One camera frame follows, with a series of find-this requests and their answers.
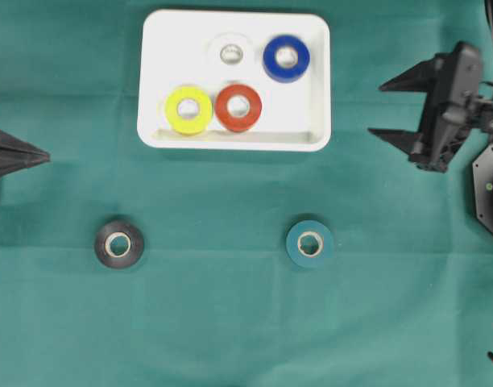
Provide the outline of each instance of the teal tape roll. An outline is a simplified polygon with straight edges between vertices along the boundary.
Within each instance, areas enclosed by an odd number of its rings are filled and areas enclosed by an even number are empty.
[[[333,255],[333,235],[315,220],[297,223],[288,233],[286,250],[293,262],[303,268],[318,268]]]

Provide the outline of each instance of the black tape roll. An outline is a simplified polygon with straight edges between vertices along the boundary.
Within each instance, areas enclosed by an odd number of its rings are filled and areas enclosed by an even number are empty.
[[[110,244],[121,236],[127,241],[127,249],[123,254],[117,255],[110,249]],[[141,258],[143,249],[144,239],[141,231],[122,220],[107,223],[96,234],[94,241],[96,256],[109,268],[129,268]]]

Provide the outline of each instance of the blue tape roll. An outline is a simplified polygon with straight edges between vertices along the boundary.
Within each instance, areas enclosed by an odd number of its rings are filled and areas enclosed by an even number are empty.
[[[285,68],[277,63],[276,53],[282,47],[293,48],[298,55],[296,64]],[[309,66],[309,50],[302,40],[291,35],[280,35],[274,38],[264,49],[263,63],[267,74],[278,82],[294,82],[304,75]]]
[[[313,254],[306,254],[301,242],[306,237],[313,237],[318,242],[318,249]],[[333,255],[333,235],[323,224],[315,220],[297,223],[288,233],[286,250],[293,262],[303,268],[318,268]]]

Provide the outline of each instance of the tape roll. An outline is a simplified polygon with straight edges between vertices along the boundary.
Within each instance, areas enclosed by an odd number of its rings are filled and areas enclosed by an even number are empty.
[[[207,48],[209,70],[227,76],[245,73],[253,65],[254,58],[252,42],[241,34],[218,35]]]
[[[326,226],[315,220],[305,220],[289,231],[286,250],[299,266],[318,268],[333,255],[333,243],[333,236]]]
[[[118,238],[125,241],[124,251],[113,250],[113,242]],[[129,268],[135,264],[144,249],[144,239],[141,231],[122,220],[107,223],[96,234],[94,251],[96,256],[109,268]]]
[[[230,112],[230,103],[235,98],[239,99],[240,103],[245,106],[242,107],[237,115],[233,115]],[[257,92],[247,85],[230,85],[223,89],[216,97],[216,116],[230,131],[242,132],[247,131],[254,125],[263,109],[261,98]]]
[[[180,115],[180,104],[184,102],[191,102],[197,107],[190,117]],[[174,131],[182,135],[197,135],[209,125],[213,117],[213,103],[203,90],[182,86],[170,94],[164,105],[164,113]]]
[[[292,35],[275,37],[264,49],[266,73],[278,82],[294,82],[304,75],[310,62],[309,50]]]

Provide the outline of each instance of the white tape roll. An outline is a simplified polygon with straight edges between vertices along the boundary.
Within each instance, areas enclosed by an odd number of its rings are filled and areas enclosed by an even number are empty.
[[[225,73],[229,77],[232,74],[244,74],[254,64],[254,48],[244,35],[222,34],[209,42],[207,59],[213,71]]]

